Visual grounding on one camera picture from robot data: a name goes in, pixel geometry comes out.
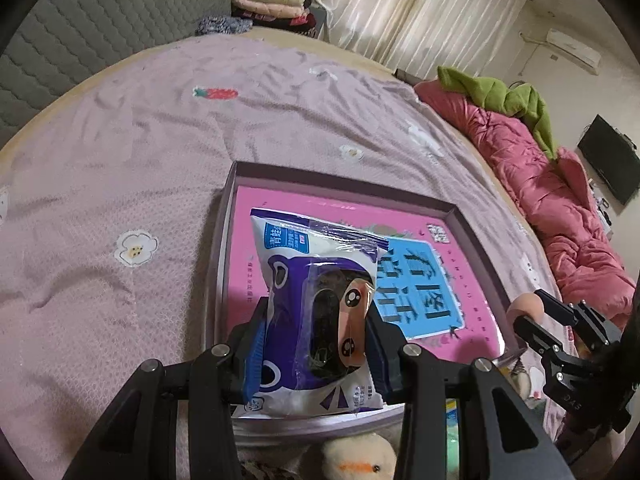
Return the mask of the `peach makeup sponge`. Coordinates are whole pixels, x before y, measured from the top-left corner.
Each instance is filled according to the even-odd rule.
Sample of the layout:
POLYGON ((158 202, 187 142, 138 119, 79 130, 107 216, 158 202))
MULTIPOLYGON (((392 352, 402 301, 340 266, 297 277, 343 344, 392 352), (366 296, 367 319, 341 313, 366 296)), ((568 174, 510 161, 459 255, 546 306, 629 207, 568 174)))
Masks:
POLYGON ((506 319, 512 327, 515 327, 516 320, 522 316, 527 316, 538 324, 544 320, 544 304, 536 294, 521 294, 506 310, 506 319))

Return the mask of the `purple doll face packet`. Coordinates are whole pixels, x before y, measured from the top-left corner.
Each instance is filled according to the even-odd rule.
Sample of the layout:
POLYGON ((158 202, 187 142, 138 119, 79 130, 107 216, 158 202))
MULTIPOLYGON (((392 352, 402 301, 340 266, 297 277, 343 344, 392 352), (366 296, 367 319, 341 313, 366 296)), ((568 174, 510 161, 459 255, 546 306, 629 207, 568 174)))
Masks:
POLYGON ((265 208, 250 212, 268 288, 262 383, 238 416, 312 417, 383 407, 366 317, 385 237, 265 208))

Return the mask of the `teddy bear purple dress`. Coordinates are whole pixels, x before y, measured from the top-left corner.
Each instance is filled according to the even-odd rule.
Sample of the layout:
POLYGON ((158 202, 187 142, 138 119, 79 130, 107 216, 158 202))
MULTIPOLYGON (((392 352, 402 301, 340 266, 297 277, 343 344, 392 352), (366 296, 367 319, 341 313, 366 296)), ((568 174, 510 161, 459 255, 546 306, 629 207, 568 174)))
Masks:
POLYGON ((397 455, 378 434, 339 438, 322 444, 322 471, 334 480, 392 480, 397 455))

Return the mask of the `yellow doll face packet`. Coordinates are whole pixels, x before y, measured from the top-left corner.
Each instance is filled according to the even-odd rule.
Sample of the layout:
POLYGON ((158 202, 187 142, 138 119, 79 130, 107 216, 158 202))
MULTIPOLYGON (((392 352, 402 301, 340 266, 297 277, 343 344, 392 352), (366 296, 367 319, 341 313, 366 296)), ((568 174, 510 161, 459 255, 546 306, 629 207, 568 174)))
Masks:
POLYGON ((449 399, 446 404, 447 423, 447 479, 459 479, 459 424, 458 404, 454 399, 449 399))

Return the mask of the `leopard print scrunchie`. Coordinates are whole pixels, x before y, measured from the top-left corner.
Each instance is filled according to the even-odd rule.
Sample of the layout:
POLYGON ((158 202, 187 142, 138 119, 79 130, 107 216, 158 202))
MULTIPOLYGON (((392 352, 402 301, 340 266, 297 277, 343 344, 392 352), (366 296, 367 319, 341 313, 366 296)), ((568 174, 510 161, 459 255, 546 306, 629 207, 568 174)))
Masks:
POLYGON ((256 460, 241 460, 240 467, 243 480, 302 480, 296 472, 256 460))

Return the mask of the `purple cardboard box tray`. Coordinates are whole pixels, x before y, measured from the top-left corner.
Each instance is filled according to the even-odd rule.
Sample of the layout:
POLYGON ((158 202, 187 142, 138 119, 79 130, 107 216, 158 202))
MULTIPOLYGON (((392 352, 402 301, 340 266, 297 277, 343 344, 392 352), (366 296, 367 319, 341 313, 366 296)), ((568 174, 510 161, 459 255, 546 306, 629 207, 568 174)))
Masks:
POLYGON ((401 421, 364 358, 369 308, 439 359, 501 365, 523 352, 508 295, 457 206, 328 174, 235 162, 206 296, 206 346, 270 301, 262 381, 232 410, 235 437, 251 448, 401 421))

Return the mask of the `pink and blue book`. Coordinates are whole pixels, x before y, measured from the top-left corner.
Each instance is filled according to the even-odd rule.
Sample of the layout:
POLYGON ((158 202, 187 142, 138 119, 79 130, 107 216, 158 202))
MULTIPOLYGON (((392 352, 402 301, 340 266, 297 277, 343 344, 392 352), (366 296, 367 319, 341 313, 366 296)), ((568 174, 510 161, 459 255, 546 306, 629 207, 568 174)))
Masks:
POLYGON ((297 212, 387 237, 390 249, 378 264, 375 296, 385 321, 449 361, 498 358, 506 351, 492 310, 496 302, 480 281, 483 268, 474 266, 472 248, 454 236, 449 217, 247 184, 233 196, 227 330, 247 321, 258 298, 268 292, 250 222, 253 208, 297 212))

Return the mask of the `pink quilt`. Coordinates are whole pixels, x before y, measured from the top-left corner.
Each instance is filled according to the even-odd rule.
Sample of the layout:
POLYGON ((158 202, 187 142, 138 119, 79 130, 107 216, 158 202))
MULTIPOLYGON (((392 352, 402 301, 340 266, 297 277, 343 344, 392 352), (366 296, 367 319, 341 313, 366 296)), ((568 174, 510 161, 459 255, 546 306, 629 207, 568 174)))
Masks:
POLYGON ((540 240, 563 299, 585 300, 624 328, 636 280, 605 235, 577 155, 558 148, 548 159, 518 118, 483 110, 436 80, 414 91, 483 156, 540 240))

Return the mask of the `green blanket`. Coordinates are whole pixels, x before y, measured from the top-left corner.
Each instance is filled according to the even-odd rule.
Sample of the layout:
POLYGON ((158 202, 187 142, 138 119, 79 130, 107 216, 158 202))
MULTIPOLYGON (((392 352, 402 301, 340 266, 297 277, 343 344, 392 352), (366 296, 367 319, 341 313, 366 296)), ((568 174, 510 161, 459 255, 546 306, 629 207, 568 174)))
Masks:
POLYGON ((556 146, 548 105, 531 84, 510 89, 502 80, 473 77, 453 67, 438 66, 437 77, 446 91, 461 93, 483 110, 518 118, 548 159, 556 159, 556 146))

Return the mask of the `purple patterned bed sheet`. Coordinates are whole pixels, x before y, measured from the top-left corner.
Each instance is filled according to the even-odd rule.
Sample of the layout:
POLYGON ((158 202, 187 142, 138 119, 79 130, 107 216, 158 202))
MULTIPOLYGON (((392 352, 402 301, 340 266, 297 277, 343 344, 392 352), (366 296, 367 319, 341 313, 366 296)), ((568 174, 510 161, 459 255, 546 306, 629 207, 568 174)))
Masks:
POLYGON ((510 297, 556 291, 492 173, 410 87, 244 36, 171 44, 85 84, 1 153, 1 428, 34 478, 62 477, 141 361, 198 354, 237 160, 454 203, 510 297))

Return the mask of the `white air conditioner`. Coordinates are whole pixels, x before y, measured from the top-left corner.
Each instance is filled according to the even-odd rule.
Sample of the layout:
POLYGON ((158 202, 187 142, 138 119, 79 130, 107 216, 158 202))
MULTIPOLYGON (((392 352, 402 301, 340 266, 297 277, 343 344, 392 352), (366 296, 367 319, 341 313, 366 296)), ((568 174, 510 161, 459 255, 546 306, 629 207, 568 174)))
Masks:
POLYGON ((568 36, 565 32, 549 28, 546 43, 568 55, 587 72, 593 75, 600 72, 601 53, 572 36, 568 36))

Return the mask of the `white curtains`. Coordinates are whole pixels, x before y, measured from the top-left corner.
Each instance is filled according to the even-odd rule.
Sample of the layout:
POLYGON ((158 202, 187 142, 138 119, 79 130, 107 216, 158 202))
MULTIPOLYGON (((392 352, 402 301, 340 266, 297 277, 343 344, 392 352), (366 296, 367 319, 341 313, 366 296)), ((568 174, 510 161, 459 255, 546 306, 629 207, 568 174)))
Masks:
POLYGON ((317 0, 327 42, 423 79, 440 66, 484 73, 526 1, 317 0))

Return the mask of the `blue patterned cloth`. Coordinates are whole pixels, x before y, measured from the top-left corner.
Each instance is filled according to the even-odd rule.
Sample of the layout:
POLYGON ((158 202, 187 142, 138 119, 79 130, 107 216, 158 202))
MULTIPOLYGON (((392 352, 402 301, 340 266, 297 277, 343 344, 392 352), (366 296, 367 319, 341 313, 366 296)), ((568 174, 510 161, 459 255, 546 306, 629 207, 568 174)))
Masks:
POLYGON ((248 18, 236 18, 230 15, 206 16, 198 22, 195 35, 237 35, 244 34, 252 28, 253 21, 248 18))

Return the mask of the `stack of folded clothes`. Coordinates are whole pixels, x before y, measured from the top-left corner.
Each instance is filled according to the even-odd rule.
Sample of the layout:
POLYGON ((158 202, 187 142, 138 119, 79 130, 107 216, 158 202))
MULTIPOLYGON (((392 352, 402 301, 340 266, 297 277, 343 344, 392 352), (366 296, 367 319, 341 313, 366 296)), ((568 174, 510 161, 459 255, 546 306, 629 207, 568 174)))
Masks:
POLYGON ((299 35, 316 33, 312 0, 231 0, 232 15, 254 25, 287 30, 299 35))

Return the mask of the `grey quilted headboard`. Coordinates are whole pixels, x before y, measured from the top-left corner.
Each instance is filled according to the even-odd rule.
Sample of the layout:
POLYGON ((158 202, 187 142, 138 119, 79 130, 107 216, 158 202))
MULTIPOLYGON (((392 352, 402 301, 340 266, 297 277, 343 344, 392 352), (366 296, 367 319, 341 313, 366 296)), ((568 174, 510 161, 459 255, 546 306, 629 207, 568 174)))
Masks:
POLYGON ((231 0, 38 0, 1 50, 1 140, 130 55, 194 34, 231 0))

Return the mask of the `black wall television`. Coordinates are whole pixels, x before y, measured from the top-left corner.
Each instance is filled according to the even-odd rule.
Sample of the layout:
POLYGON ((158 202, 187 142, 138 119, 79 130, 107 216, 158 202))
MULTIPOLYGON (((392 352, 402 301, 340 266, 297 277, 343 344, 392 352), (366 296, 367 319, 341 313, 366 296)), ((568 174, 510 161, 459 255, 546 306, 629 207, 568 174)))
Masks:
POLYGON ((597 115, 577 147, 616 200, 627 205, 639 191, 639 152, 634 144, 597 115))

